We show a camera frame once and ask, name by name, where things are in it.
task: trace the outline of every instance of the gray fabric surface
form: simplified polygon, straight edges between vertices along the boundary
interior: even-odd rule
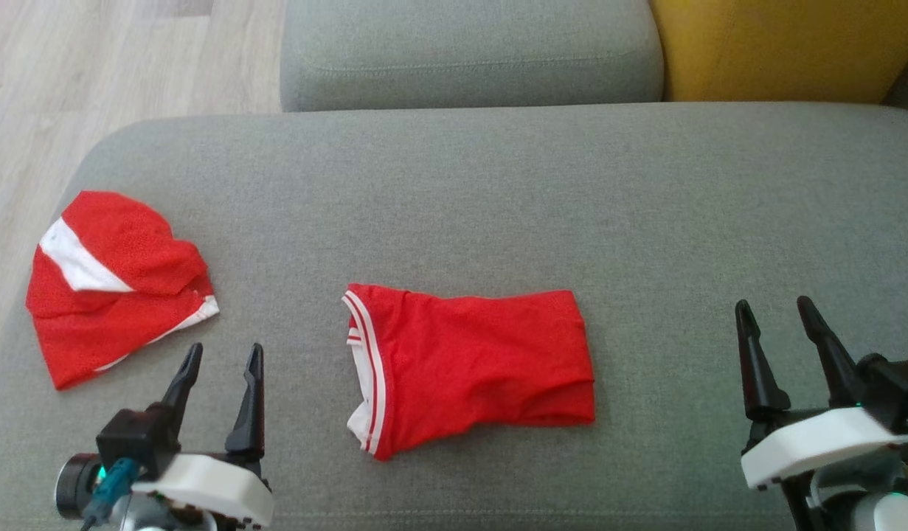
[[[110,188],[201,248],[220,316],[56,393],[15,307],[0,356],[0,529],[73,529],[58,468],[205,345],[181,434],[220,450],[252,341],[267,350],[275,529],[790,529],[749,491],[733,305],[795,406],[824,377],[794,300],[855,356],[908,356],[908,112],[638,104],[202,117],[98,145],[65,201]],[[484,427],[384,464],[360,400],[346,283],[441,296],[574,290],[592,427]]]
[[[646,0],[291,0],[284,111],[660,100]]]

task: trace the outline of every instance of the gray seat cushion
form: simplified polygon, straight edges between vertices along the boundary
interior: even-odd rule
[[[646,0],[291,0],[285,111],[657,101]]]
[[[217,451],[267,350],[275,529],[791,529],[747,490],[733,305],[795,406],[827,400],[794,301],[855,356],[908,355],[908,112],[642,104],[202,117],[126,128],[80,188],[148,202],[210,265],[220,316],[57,393],[16,305],[0,357],[0,524],[66,529],[56,471],[205,359],[181,433]],[[358,449],[348,282],[441,296],[574,290],[596,423]]]

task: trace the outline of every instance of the mustard yellow sofa section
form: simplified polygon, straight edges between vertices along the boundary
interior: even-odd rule
[[[665,98],[878,103],[908,61],[908,0],[651,0]]]

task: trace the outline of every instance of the red and white cloth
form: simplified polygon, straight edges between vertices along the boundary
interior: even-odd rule
[[[41,238],[26,306],[58,390],[218,312],[194,244],[174,239],[149,206],[93,191]]]
[[[363,397],[348,426],[378,460],[477,423],[595,421],[585,322],[571,291],[439,299],[353,283],[342,300]]]

